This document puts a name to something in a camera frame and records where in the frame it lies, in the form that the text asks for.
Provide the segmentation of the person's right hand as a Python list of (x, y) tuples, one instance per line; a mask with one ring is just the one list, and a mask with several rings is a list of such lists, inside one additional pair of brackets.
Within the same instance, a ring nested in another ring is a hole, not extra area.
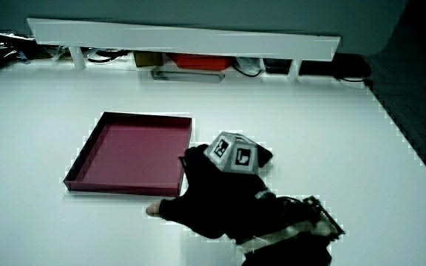
[(271, 194), (259, 170), (272, 157), (242, 134), (221, 132), (210, 144), (193, 146), (179, 157), (188, 185), (185, 193), (152, 203), (146, 214), (209, 239), (227, 235), (241, 242), (257, 227), (259, 198)]

